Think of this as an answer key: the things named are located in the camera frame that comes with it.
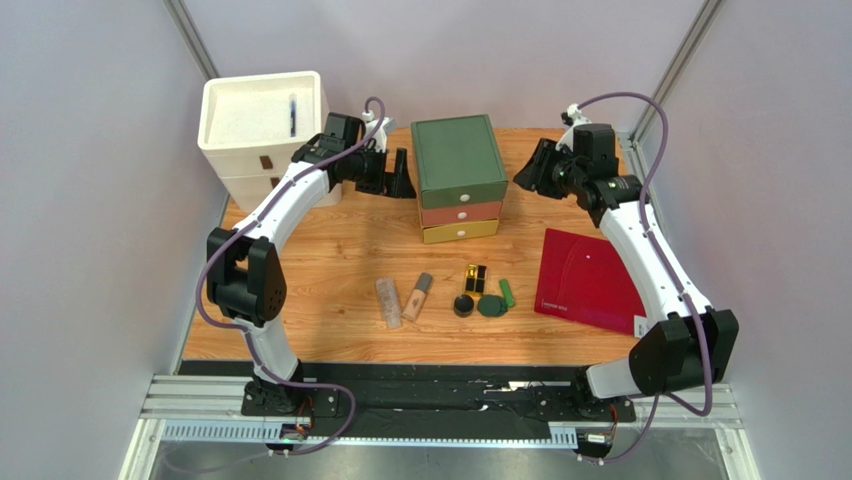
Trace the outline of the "green three-drawer organizer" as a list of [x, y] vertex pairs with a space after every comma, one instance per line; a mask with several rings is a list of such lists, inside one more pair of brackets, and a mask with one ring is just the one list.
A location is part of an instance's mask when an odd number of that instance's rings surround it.
[[508, 177], [490, 117], [416, 121], [411, 138], [423, 242], [496, 234]]

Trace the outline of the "clear tube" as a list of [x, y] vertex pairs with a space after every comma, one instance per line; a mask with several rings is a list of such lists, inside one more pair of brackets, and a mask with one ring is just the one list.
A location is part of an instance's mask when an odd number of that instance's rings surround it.
[[379, 278], [375, 282], [381, 315], [389, 329], [402, 326], [401, 306], [395, 281], [390, 277]]

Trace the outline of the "beige foundation bottle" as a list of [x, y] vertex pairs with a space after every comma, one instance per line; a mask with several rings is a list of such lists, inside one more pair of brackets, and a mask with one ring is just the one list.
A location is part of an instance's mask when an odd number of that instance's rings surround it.
[[414, 288], [412, 289], [408, 300], [402, 310], [401, 317], [408, 321], [416, 321], [420, 312], [423, 309], [425, 300], [429, 294], [433, 284], [433, 276], [423, 272]]

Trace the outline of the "black round jar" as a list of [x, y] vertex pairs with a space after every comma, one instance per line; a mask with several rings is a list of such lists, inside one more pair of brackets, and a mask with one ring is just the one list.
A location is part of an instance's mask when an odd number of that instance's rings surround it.
[[460, 318], [469, 317], [473, 313], [475, 306], [476, 302], [467, 294], [461, 294], [453, 301], [453, 311]]

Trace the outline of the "dark green round compact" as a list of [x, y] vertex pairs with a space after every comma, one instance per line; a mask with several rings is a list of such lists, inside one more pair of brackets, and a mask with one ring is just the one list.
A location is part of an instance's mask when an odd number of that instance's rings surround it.
[[508, 312], [509, 306], [504, 297], [489, 294], [479, 299], [477, 310], [485, 317], [501, 317]]

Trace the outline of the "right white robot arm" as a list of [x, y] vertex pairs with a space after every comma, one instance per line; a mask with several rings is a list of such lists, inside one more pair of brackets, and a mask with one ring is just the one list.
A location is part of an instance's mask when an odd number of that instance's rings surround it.
[[581, 391], [587, 401], [667, 396], [706, 417], [739, 322], [691, 283], [659, 235], [647, 186], [619, 172], [613, 128], [587, 123], [568, 133], [569, 145], [540, 139], [514, 181], [547, 198], [575, 197], [619, 255], [651, 323], [626, 357], [582, 368]]

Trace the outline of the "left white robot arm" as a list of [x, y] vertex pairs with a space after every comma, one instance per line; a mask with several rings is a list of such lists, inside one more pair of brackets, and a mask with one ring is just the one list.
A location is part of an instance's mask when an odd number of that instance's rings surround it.
[[200, 283], [224, 317], [217, 327], [239, 331], [253, 358], [244, 413], [294, 415], [307, 406], [310, 396], [299, 386], [302, 365], [281, 320], [287, 284], [279, 253], [308, 211], [342, 183], [372, 195], [415, 197], [405, 149], [397, 150], [393, 171], [386, 169], [394, 128], [394, 119], [372, 111], [329, 114], [324, 130], [295, 151], [260, 205], [232, 229], [217, 227], [208, 235]]

